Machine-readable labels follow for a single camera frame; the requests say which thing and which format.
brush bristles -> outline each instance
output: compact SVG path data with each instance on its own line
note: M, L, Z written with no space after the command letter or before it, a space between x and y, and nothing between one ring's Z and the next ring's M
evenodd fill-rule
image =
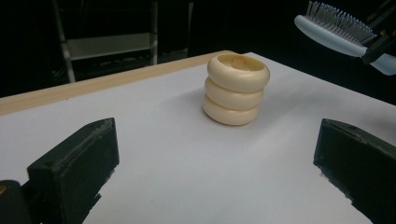
M309 1L305 17L357 45L376 38L368 25L327 4Z

dark background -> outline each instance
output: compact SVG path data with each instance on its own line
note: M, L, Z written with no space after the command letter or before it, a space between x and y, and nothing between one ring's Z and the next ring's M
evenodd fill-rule
M149 1L59 0L58 3L68 38L149 31ZM254 52L396 105L396 76L385 76L371 65L363 64L360 58L327 49L294 25L294 18L305 14L308 1L197 0L193 3L189 35L189 1L159 1L160 55L185 48L187 57L224 49ZM383 1L324 3L365 21ZM7 0L1 5L0 97L67 83L65 73L60 73L63 57L50 0ZM389 50L396 55L394 52L394 47ZM95 62L74 62L74 67L92 63ZM105 75L101 73L104 70L99 68L97 75ZM113 67L111 71L120 70Z

white table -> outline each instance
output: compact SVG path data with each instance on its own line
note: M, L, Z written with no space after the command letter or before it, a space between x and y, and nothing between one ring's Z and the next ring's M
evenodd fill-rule
M120 165L84 223L371 223L313 156L321 120L396 145L396 106L254 53L271 71L259 116L216 123L201 108L205 64L0 117L0 179L87 123L115 118Z

stacked rings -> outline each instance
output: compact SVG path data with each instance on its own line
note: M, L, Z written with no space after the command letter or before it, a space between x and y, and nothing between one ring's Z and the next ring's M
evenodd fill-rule
M265 64L240 54L220 54L209 61L207 72L203 108L210 118L244 125L257 117L270 78Z

ring stack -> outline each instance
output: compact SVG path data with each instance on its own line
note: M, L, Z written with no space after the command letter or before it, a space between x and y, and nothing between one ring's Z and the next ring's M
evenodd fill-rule
M263 88L268 84L268 67L245 55L227 53L207 64L203 108L217 122L244 125L259 112Z

